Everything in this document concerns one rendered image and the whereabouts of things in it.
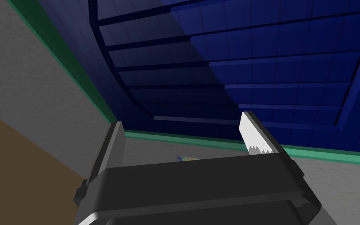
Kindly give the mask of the blue slatted panel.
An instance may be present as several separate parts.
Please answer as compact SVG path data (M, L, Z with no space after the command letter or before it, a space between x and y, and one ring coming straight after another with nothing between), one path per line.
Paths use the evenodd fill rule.
M360 0L88 0L128 130L333 131L360 60Z

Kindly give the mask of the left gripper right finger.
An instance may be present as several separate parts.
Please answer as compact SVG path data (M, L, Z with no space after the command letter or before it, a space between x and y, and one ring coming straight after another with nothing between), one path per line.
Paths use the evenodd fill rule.
M239 131L250 155L285 152L284 148L251 111L242 112Z

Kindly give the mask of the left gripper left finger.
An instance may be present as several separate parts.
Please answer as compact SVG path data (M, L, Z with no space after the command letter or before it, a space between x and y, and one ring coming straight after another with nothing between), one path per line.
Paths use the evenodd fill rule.
M126 136L122 122L112 123L94 162L87 184L90 184L103 170L123 165L125 144Z

